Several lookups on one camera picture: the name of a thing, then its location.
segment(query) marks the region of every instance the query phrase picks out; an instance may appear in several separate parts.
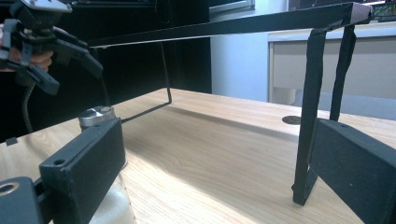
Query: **table surface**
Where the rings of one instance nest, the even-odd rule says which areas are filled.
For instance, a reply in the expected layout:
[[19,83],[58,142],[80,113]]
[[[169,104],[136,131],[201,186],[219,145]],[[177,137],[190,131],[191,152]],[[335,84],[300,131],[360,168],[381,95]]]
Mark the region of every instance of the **table surface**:
[[[292,202],[301,108],[172,90],[174,102],[122,124],[122,175],[137,223],[361,223],[319,179]],[[115,105],[122,119],[166,102],[159,90]],[[328,113],[319,111],[319,117]],[[396,147],[396,121],[341,115]],[[38,164],[80,133],[78,120],[0,145],[0,180],[39,177]]]

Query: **thin metal rod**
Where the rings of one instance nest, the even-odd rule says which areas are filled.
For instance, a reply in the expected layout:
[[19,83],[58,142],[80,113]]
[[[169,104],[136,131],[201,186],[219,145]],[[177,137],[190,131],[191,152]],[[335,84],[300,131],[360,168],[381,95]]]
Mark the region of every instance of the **thin metal rod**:
[[160,48],[161,48],[161,55],[162,55],[162,58],[163,58],[163,71],[164,71],[163,73],[164,73],[164,76],[165,76],[165,85],[166,85],[166,92],[167,92],[167,95],[168,95],[168,102],[166,102],[164,104],[161,104],[161,105],[156,105],[156,106],[154,106],[154,107],[152,107],[152,108],[150,108],[148,110],[145,110],[145,111],[143,111],[143,112],[141,112],[139,114],[131,116],[128,119],[123,119],[121,121],[122,123],[128,122],[128,121],[130,121],[132,119],[137,119],[139,117],[142,117],[143,115],[147,115],[150,112],[153,112],[153,111],[155,111],[157,109],[163,108],[164,106],[172,104],[172,93],[171,93],[171,87],[170,87],[170,84],[169,84],[168,68],[166,66],[165,53],[163,51],[163,43],[162,42],[160,43]]
[[89,41],[89,46],[92,48],[106,48],[216,35],[252,34],[293,29],[329,28],[332,30],[357,22],[368,21],[371,9],[369,6],[357,3],[345,3],[102,38]]

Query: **black cable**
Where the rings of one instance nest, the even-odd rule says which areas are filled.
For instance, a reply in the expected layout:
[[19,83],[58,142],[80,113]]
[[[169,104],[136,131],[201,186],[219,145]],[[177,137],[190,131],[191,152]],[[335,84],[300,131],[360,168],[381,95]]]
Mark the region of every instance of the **black cable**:
[[[90,51],[91,51],[92,57],[99,61],[98,49],[90,49]],[[106,83],[105,83],[105,79],[103,78],[103,74],[99,77],[99,81],[101,83],[102,92],[103,92],[103,95],[105,97],[105,104],[106,104],[106,106],[111,106],[110,96],[109,96],[108,91],[107,91],[107,86],[106,86]]]
[[33,126],[32,123],[30,122],[30,117],[29,117],[29,110],[28,110],[28,103],[30,99],[30,95],[33,92],[33,89],[35,88],[35,84],[32,86],[26,87],[25,93],[23,95],[22,99],[22,116],[23,116],[23,121],[26,126],[27,132],[32,133],[33,132]]

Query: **black metal frame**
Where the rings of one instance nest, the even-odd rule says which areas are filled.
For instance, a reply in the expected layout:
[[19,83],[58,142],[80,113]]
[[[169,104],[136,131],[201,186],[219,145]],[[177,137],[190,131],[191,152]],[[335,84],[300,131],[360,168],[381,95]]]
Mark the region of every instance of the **black metal frame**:
[[[355,213],[357,213],[357,215],[361,217],[363,221],[370,222],[371,219],[367,218],[367,213],[370,212],[370,209],[367,209],[367,207],[363,207],[363,208],[358,207],[356,206],[356,203],[350,202],[349,201],[350,199],[345,194],[346,188],[343,189],[336,188],[338,184],[337,181],[345,182],[346,180],[355,180],[355,179],[351,177],[344,178],[344,176],[329,177],[328,176],[329,173],[326,173],[326,171],[332,169],[333,164],[330,163],[327,166],[324,167],[321,166],[321,162],[324,161],[327,157],[326,155],[328,155],[328,153],[332,153],[332,151],[321,144],[324,142],[324,140],[320,140],[320,137],[321,138],[324,137],[324,139],[326,140],[329,134],[334,134],[334,135],[338,134],[337,135],[338,138],[336,138],[337,140],[335,142],[340,142],[341,147],[345,147],[345,146],[354,147],[354,144],[353,143],[350,144],[350,142],[353,142],[354,137],[362,136],[363,141],[368,142],[369,143],[368,145],[375,144],[376,147],[381,149],[378,151],[372,151],[371,148],[369,147],[360,146],[354,148],[358,152],[356,152],[356,150],[343,151],[343,149],[340,149],[340,147],[337,148],[337,150],[339,151],[339,153],[345,153],[345,155],[350,156],[352,160],[354,155],[357,155],[357,153],[361,153],[362,151],[366,152],[370,150],[371,150],[370,153],[368,153],[368,156],[365,159],[382,161],[384,160],[384,155],[391,156],[390,161],[388,163],[386,162],[381,163],[381,167],[385,167],[385,169],[393,173],[396,171],[396,164],[395,164],[396,161],[394,160],[394,158],[396,158],[394,154],[396,153],[394,149],[390,147],[384,147],[383,144],[377,143],[375,140],[365,135],[364,136],[361,135],[360,132],[352,131],[353,132],[352,137],[349,137],[348,135],[349,133],[343,133],[343,130],[336,130],[335,132],[333,131],[330,132],[329,129],[326,128],[330,126],[326,126],[326,124],[323,123],[321,120],[316,121],[318,114],[318,98],[320,94],[321,82],[323,77],[323,50],[326,40],[326,34],[332,31],[333,29],[345,27],[344,36],[340,48],[340,57],[336,70],[336,80],[334,84],[333,97],[332,97],[332,110],[330,115],[331,120],[329,120],[330,122],[334,122],[335,125],[338,125],[339,127],[344,127],[343,124],[340,124],[336,121],[338,120],[340,114],[340,104],[342,100],[345,77],[346,77],[347,69],[351,62],[353,49],[356,42],[354,28],[356,23],[367,22],[370,19],[371,19],[370,7],[362,6],[359,4],[347,3],[347,4],[334,5],[329,7],[317,7],[307,10],[296,10],[292,12],[277,13],[272,15],[262,15],[262,16],[256,16],[250,18],[242,18],[231,21],[220,21],[220,22],[210,22],[206,24],[190,25],[184,27],[165,29],[161,31],[146,32],[142,34],[116,36],[116,37],[110,37],[100,40],[94,40],[90,43],[90,45],[95,48],[101,48],[101,47],[111,47],[111,46],[126,45],[126,44],[161,42],[161,52],[163,56],[163,66],[165,73],[165,84],[168,94],[168,102],[162,105],[155,106],[149,110],[146,110],[142,113],[139,113],[123,121],[126,122],[128,120],[138,118],[151,111],[154,111],[158,108],[161,108],[163,106],[172,103],[172,95],[170,92],[166,61],[163,52],[163,44],[162,44],[163,41],[188,39],[188,38],[200,38],[200,37],[208,37],[214,35],[247,34],[247,33],[269,32],[269,31],[278,31],[278,30],[289,30],[289,29],[314,28],[308,40],[307,65],[306,65],[304,99],[303,99],[303,108],[302,108],[302,123],[301,123],[300,136],[299,136],[295,182],[292,187],[294,190],[293,200],[300,205],[304,205],[306,199],[309,196],[309,193],[311,192],[311,189],[315,184],[317,177],[320,176],[344,201],[346,201],[346,203],[349,206],[351,206],[352,210]],[[53,164],[59,165],[57,164],[57,161],[50,161],[50,162],[52,162],[50,165]],[[344,168],[345,166],[343,163],[336,165],[339,165],[338,168],[340,167]],[[51,169],[49,171],[50,173],[51,172],[56,173],[56,169],[55,170]],[[342,174],[350,174],[350,173],[341,172],[339,174],[342,175]],[[49,181],[48,184],[50,184],[50,182],[52,181],[51,177],[47,179]],[[391,178],[390,185],[387,185],[384,188],[384,190],[389,191],[389,193],[386,192],[385,195],[388,195],[390,197],[390,200],[386,198],[388,199],[385,201],[385,203],[387,204],[381,207],[385,209],[385,213],[383,209],[376,210],[373,212],[373,214],[374,213],[376,215],[379,214],[378,215],[379,217],[381,218],[383,217],[381,221],[389,222],[389,223],[395,221],[396,219],[396,215],[395,215],[396,188],[394,188],[392,184],[396,186],[396,177]],[[373,190],[376,190],[376,183],[373,186],[370,186],[368,189],[358,189],[358,190],[363,190],[364,192],[370,193]],[[378,195],[381,194],[381,197],[383,197],[384,195],[383,193],[384,192],[382,191],[378,192]],[[378,201],[376,200],[371,200],[370,202],[378,203]]]
[[[311,143],[313,142],[314,137],[317,137],[314,135],[314,132],[321,137],[326,137],[326,135],[323,136],[322,133],[317,133],[316,129],[314,129],[318,116],[318,101],[323,78],[323,52],[326,34],[334,29],[345,27],[336,69],[336,80],[334,82],[334,89],[332,93],[332,109],[330,114],[330,120],[337,121],[340,115],[340,107],[347,69],[350,66],[356,43],[356,36],[354,33],[355,24],[359,22],[368,22],[371,19],[370,7],[353,3],[329,7],[316,7],[307,10],[296,10],[287,13],[263,15],[231,21],[210,22],[206,24],[177,27],[135,35],[116,36],[93,40],[90,45],[96,48],[101,48],[125,44],[139,44],[209,37],[215,35],[246,34],[289,29],[314,28],[307,43],[307,64],[304,84],[302,120],[299,135],[295,179],[292,186],[293,201],[297,204],[304,205],[318,178],[316,171],[321,171],[320,169],[310,169],[311,155],[313,150]],[[345,194],[340,194],[337,190],[335,190],[335,192],[343,200],[348,199]],[[396,197],[396,193],[393,191],[390,196],[392,196],[394,199]],[[385,222],[388,222],[388,220],[393,221],[395,219],[395,207],[392,207],[395,206],[394,201],[392,201],[387,206],[381,206],[381,208],[388,209],[385,212],[386,214],[390,211],[389,216],[391,218],[389,219],[389,217],[385,217],[382,219],[385,220]],[[367,214],[374,213],[368,211],[367,209],[354,209],[355,203],[348,203],[348,205],[351,206],[357,215],[364,221],[370,220],[367,219]]]

